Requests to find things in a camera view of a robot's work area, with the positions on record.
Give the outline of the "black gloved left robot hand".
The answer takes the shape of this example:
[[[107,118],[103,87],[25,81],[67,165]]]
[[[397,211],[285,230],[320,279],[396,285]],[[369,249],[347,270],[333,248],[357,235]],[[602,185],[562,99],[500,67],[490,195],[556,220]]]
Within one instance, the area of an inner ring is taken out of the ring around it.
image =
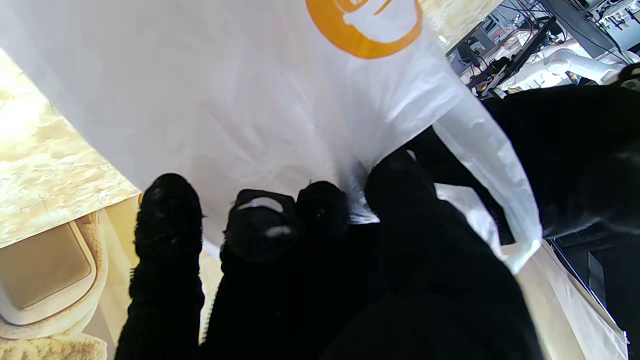
[[[542,237],[639,233],[639,92],[562,85],[487,98],[534,194]]]

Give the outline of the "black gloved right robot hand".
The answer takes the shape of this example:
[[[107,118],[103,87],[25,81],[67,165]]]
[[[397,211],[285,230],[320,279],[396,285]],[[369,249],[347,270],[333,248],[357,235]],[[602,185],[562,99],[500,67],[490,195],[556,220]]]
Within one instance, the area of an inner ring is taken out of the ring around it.
[[[199,340],[201,202],[165,173],[142,196],[139,259],[117,360],[542,360],[510,269],[404,149],[368,174],[379,223],[344,192],[245,189],[228,215],[222,279]]]

